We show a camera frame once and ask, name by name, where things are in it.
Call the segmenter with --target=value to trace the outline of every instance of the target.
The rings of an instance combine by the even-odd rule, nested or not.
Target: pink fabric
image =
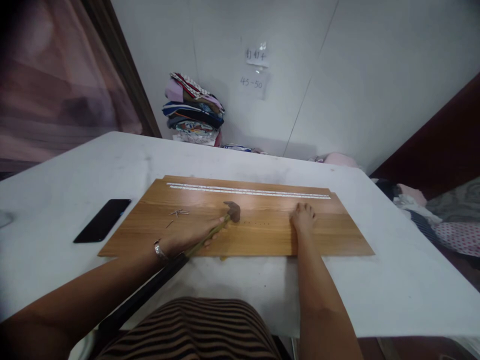
[[[480,258],[480,223],[442,222],[432,228],[445,247]]]
[[[0,172],[142,125],[81,0],[28,1],[4,52]]]
[[[420,190],[411,188],[403,184],[398,184],[398,186],[400,187],[402,194],[410,195],[421,207],[424,208],[427,205],[427,199]]]
[[[357,162],[353,160],[351,157],[343,155],[338,152],[332,152],[327,155],[324,164],[332,164],[332,165],[340,165],[340,166],[347,166],[350,168],[358,168]]]
[[[212,103],[214,103],[215,105],[217,105],[218,108],[220,109],[220,111],[221,111],[222,113],[225,112],[224,107],[222,106],[222,104],[220,103],[220,101],[218,101],[215,97],[213,97],[213,96],[211,96],[211,95],[207,95],[207,96],[204,96],[203,98],[204,98],[205,100],[208,100],[209,102],[212,102]]]
[[[165,88],[165,96],[170,101],[175,101],[179,103],[184,102],[184,88],[176,82],[174,79],[170,78],[168,84]]]

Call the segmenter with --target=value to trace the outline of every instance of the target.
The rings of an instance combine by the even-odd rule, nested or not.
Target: bracelet
[[[155,253],[163,263],[168,263],[170,261],[169,257],[165,255],[165,253],[160,248],[160,240],[157,240],[153,243],[153,248],[155,249]]]

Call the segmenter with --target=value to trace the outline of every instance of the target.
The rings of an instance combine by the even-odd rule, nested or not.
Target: white table
[[[130,211],[164,175],[330,188],[376,254],[324,258],[358,337],[480,336],[480,294],[361,170],[119,132],[0,182],[15,216],[0,229],[1,320],[106,261],[105,240],[72,241],[107,200]],[[126,327],[179,296],[240,298],[299,336],[295,258],[194,258]]]

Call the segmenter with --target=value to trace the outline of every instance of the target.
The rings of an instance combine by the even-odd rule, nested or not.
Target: hand
[[[220,225],[224,219],[224,217],[220,217],[198,224],[193,224],[192,226],[179,230],[172,235],[163,237],[159,242],[160,249],[166,256],[168,256],[170,259],[173,259],[181,252],[190,249],[192,246],[202,241],[204,237],[209,234],[210,230]],[[214,234],[212,240],[216,239],[218,235],[218,233]],[[210,245],[210,242],[211,240],[205,241],[204,246],[207,249]]]
[[[290,216],[297,235],[311,235],[314,229],[316,216],[314,209],[308,203],[299,202]]]

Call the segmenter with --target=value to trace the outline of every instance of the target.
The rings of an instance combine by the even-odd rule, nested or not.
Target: wooden board
[[[172,183],[328,198],[211,192],[172,188]],[[229,228],[222,230],[219,238],[212,242],[209,250],[202,249],[198,256],[296,255],[297,240],[290,224],[290,213],[299,202],[308,202],[317,213],[314,238],[322,255],[374,254],[337,195],[326,188],[165,176],[153,182],[98,255],[121,256],[134,251],[139,243],[153,244],[177,230],[224,216],[229,209],[224,201],[233,201],[240,206],[240,221],[230,223]],[[178,218],[169,215],[178,209],[188,210],[190,215],[179,215]]]

